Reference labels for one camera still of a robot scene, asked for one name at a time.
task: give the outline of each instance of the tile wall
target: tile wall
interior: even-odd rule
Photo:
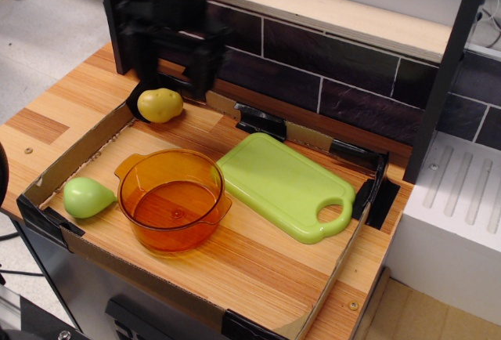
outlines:
[[[413,144],[437,64],[226,5],[209,12],[233,30],[222,80]]]
[[[501,150],[501,62],[466,53],[437,130]]]

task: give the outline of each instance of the metal frame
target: metal frame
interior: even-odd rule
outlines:
[[[433,141],[445,100],[456,81],[467,39],[476,22],[479,7],[483,2],[484,0],[461,1],[456,20],[452,26],[449,42],[431,89],[423,120],[414,139],[413,152],[404,175],[404,180],[407,182],[416,183],[417,181],[428,148]]]

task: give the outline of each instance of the screw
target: screw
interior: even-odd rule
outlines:
[[[351,301],[350,303],[348,303],[348,307],[351,311],[357,311],[359,309],[359,303],[356,301]]]
[[[62,331],[57,337],[57,340],[70,340],[70,339],[71,339],[71,333],[69,331]]]

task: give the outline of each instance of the orange pot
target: orange pot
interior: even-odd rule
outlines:
[[[195,248],[232,205],[219,167],[192,150],[133,154],[115,174],[118,204],[139,241],[153,250]]]

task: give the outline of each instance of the green pear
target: green pear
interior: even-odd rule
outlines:
[[[64,209],[77,219],[87,219],[117,201],[114,192],[94,179],[70,179],[63,189]]]

